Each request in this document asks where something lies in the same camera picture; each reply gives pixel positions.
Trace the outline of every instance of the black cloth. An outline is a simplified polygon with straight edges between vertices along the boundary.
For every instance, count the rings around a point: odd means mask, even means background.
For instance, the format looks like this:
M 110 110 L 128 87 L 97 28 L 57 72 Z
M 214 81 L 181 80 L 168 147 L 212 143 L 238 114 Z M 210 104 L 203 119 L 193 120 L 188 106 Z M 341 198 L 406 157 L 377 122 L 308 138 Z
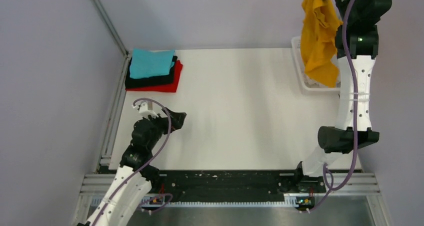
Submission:
M 164 84 L 171 84 L 174 82 L 175 74 L 175 62 L 177 61 L 177 56 L 173 56 L 172 61 L 174 65 L 169 70 L 169 74 L 165 76 L 155 76 L 141 79 L 133 79 L 130 77 L 130 66 L 133 59 L 129 61 L 128 68 L 126 70 L 125 76 L 125 88 L 138 88 L 138 87 L 148 87 L 148 86 L 158 86 Z

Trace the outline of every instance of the folded towel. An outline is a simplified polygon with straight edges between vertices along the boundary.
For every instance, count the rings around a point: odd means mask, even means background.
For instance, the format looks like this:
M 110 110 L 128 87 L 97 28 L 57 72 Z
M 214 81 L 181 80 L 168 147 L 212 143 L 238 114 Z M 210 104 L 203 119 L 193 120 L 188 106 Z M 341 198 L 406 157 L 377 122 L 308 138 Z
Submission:
M 174 56 L 172 58 L 172 63 L 175 64 L 176 61 L 177 61 L 177 57 Z M 129 68 L 131 68 L 132 62 L 133 62 L 133 59 L 131 58 L 131 60 L 129 61 Z M 171 69 L 169 70 L 169 75 L 166 75 L 166 76 L 132 79 L 130 77 L 130 69 L 128 69 L 126 71 L 126 76 L 125 76 L 125 88 L 138 88 L 138 87 L 148 87 L 148 86 L 169 84 L 174 81 L 174 73 L 175 73 L 175 66 L 171 67 Z
M 335 36 L 342 22 L 331 0 L 303 0 L 305 11 L 300 54 L 305 74 L 328 87 L 335 87 L 339 69 L 331 62 L 337 52 Z
M 151 52 L 134 48 L 129 76 L 133 79 L 165 76 L 170 73 L 175 50 Z
M 177 61 L 174 67 L 175 67 L 174 79 L 173 79 L 173 82 L 170 84 L 151 86 L 151 87 L 126 88 L 126 90 L 127 91 L 177 92 L 183 65 L 181 64 L 180 61 Z

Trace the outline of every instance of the stack of folded cloths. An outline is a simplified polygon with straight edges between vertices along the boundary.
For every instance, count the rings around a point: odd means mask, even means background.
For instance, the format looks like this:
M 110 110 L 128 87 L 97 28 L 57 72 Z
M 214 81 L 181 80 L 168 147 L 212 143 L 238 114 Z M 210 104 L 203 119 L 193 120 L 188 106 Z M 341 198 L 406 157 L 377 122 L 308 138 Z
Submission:
M 125 77 L 127 91 L 176 92 L 183 65 L 175 50 L 151 52 L 134 49 Z

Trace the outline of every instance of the metal floor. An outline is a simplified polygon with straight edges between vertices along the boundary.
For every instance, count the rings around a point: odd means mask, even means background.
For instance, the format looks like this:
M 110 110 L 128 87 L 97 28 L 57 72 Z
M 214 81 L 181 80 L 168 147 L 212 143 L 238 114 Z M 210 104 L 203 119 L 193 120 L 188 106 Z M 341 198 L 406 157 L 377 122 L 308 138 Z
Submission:
M 294 208 L 165 208 L 149 216 L 136 211 L 127 226 L 367 226 L 374 225 L 365 196 L 330 197 L 314 213 Z

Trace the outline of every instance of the white cable tie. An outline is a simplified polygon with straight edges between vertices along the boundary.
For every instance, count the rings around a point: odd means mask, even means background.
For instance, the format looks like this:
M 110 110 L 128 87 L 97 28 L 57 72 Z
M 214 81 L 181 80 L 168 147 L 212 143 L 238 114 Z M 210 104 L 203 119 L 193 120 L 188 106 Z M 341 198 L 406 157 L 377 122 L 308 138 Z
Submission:
M 351 95 L 358 95 L 358 96 L 363 96 L 363 97 L 369 97 L 371 94 L 370 93 L 340 93 L 340 96 L 351 96 Z
M 352 94 L 352 95 L 361 95 L 361 96 L 370 95 L 370 93 L 367 93 L 367 92 L 348 92 L 343 94 Z
M 138 101 L 138 102 L 135 103 L 135 105 L 132 104 L 132 108 L 139 110 L 143 106 L 144 103 L 146 103 L 148 105 L 147 101 Z
M 104 202 L 104 203 L 110 204 L 110 205 L 112 205 L 112 206 L 116 206 L 116 205 L 117 205 L 117 202 L 116 202 L 116 201 L 111 200 L 111 199 L 110 199 L 110 198 L 108 198 L 108 197 L 104 197 L 104 198 L 102 198 L 102 199 L 101 199 L 101 201 L 102 201 L 102 202 Z
M 340 98 L 340 100 L 344 100 L 344 101 L 358 101 L 358 102 L 369 102 L 370 99 L 349 99 L 349 98 Z

